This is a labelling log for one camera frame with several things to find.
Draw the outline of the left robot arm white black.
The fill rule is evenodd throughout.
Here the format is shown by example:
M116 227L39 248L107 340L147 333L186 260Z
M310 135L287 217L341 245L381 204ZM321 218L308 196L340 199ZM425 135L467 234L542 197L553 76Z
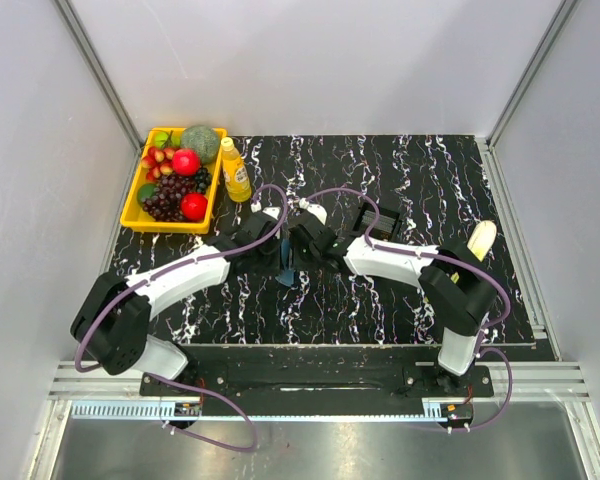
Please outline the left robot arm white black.
M126 277L101 274L70 327L78 342L76 370L86 373L102 368L111 376L137 370L162 377L173 394L192 391L197 372L190 357L173 342L151 335L151 320L171 305L225 283L230 276L276 266L283 213L279 207L256 211L234 233L215 236L153 270Z

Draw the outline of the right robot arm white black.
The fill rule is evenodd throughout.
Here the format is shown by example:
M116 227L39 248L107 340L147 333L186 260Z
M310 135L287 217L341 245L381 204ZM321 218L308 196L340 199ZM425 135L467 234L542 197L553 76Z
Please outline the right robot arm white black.
M495 223L479 222L467 240L408 251L404 245L368 241L359 232L338 236L326 220L322 206L300 203L300 215L289 230L293 265L378 277L422 290L443 330L435 384L446 395L460 394L471 382L478 333L497 296L482 264L496 239Z

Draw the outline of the blue card holder wallet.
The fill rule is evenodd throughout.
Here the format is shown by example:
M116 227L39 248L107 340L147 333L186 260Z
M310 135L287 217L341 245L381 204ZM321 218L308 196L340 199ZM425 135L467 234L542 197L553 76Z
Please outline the blue card holder wallet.
M284 239L281 241L280 270L275 279L278 283L288 288L294 285L295 270L292 265L292 248L289 239Z

